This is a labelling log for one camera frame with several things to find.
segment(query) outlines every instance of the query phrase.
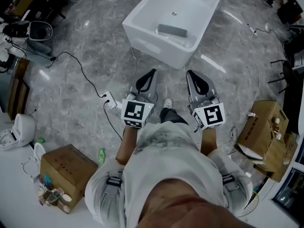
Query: white toilet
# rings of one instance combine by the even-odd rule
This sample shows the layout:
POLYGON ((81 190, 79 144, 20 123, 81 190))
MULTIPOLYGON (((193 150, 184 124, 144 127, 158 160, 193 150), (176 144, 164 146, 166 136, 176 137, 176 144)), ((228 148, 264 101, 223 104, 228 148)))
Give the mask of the white toilet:
POLYGON ((22 147, 33 141, 35 121, 32 116, 17 114, 14 125, 0 133, 0 150, 22 147))
POLYGON ((35 143, 33 156, 25 159, 21 163, 22 172, 27 175, 32 182, 36 182, 40 175, 42 156, 57 148, 59 148, 59 145, 55 142, 35 143))

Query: electrical outlet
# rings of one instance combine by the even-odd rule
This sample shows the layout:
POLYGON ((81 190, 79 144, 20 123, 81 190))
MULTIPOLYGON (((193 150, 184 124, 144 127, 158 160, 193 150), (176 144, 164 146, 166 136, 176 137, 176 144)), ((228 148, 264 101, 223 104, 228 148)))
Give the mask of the electrical outlet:
POLYGON ((108 105, 109 105, 109 107, 110 107, 111 109, 113 109, 114 107, 117 106, 117 103, 116 103, 116 101, 114 100, 114 98, 113 98, 112 94, 110 93, 110 91, 105 92, 105 97, 104 97, 104 99, 105 99, 106 101, 109 100, 108 105))

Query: cardboard box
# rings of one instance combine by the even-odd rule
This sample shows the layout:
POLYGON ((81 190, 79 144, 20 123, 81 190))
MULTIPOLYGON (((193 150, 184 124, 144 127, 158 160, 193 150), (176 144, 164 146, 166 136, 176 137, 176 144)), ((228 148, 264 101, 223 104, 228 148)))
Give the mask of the cardboard box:
POLYGON ((81 200, 86 184, 97 170, 97 164, 83 155, 73 145, 45 153, 41 158, 40 175, 48 174, 53 187, 62 188, 71 198, 67 204, 71 210, 81 200))
POLYGON ((33 0, 16 0, 13 4, 13 9, 11 14, 17 17, 22 17, 24 13, 28 10, 30 4, 33 0))
POLYGON ((272 119, 280 119, 278 125, 282 136, 286 132, 288 119, 275 101, 256 101, 251 112, 256 116, 248 118, 237 143, 255 164, 265 171, 276 172, 281 167, 286 148, 283 138, 277 140, 275 137, 272 119))
POLYGON ((270 172, 270 171, 265 171, 262 168, 260 168, 259 166, 254 166, 255 169, 257 169, 259 172, 261 172, 262 174, 266 175, 267 177, 269 177, 270 179, 276 181, 276 182, 280 182, 282 180, 282 178, 284 177, 292 158, 294 157, 296 148, 297 148, 297 143, 295 141, 295 138, 292 134, 285 134, 284 136, 284 142, 285 142, 285 148, 286 148, 286 156, 285 158, 288 158, 289 163, 287 165, 284 165, 283 162, 281 164, 281 167, 279 169, 279 171, 277 172, 270 172))

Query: tiled floor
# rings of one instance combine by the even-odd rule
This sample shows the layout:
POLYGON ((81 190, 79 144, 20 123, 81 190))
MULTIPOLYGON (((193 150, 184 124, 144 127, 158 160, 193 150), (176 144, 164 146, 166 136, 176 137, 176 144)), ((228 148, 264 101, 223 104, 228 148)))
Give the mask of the tiled floor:
MULTIPOLYGON (((52 41, 54 55, 67 51, 83 65, 87 77, 96 85, 99 94, 110 90, 116 100, 125 96, 129 82, 134 77, 134 58, 122 21, 140 0, 82 0, 66 8, 66 19, 54 28, 52 41)), ((288 38, 286 28, 276 15, 278 2, 270 8, 264 0, 220 0, 210 24, 189 64, 175 70, 148 55, 135 50, 137 72, 156 68, 158 73, 158 105, 152 122, 158 121, 163 100, 171 97, 174 108, 194 130, 195 121, 187 109, 188 91, 185 74, 195 69, 210 77, 224 103, 227 122, 217 128, 219 142, 230 140, 235 126, 240 131, 246 121, 259 86, 259 76, 251 51, 250 40, 260 72, 258 100, 278 100, 282 104, 284 82, 271 85, 268 80, 280 77, 281 64, 270 61, 282 59, 283 48, 275 34, 258 33, 254 36, 247 28, 276 31, 283 41, 288 38), (210 64, 202 57, 208 57, 210 64)), ((84 79, 79 64, 63 54, 55 64, 46 69, 31 64, 26 80, 31 88, 26 112, 32 112, 36 124, 36 138, 56 141, 60 145, 73 144, 88 157, 97 161, 98 152, 106 148, 107 155, 114 154, 120 140, 113 132, 103 112, 104 101, 97 97, 92 86, 84 79), (41 70, 49 76, 47 80, 41 70)), ((117 131, 122 134, 119 115, 107 109, 117 131)), ((201 133, 194 134, 199 143, 201 133)), ((227 154, 233 152, 233 143, 223 146, 227 154)), ((231 155, 241 168, 252 174, 256 185, 263 176, 256 172, 251 162, 239 153, 231 155)))

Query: white cube mount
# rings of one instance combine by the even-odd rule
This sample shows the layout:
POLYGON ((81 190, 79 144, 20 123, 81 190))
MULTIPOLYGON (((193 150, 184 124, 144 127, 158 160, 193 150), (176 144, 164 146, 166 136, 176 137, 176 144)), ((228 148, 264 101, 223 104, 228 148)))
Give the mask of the white cube mount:
POLYGON ((121 119, 125 126, 143 128, 153 110, 152 103, 123 99, 121 119))
POLYGON ((201 130, 218 127, 226 121, 223 103, 195 108, 192 116, 201 130))

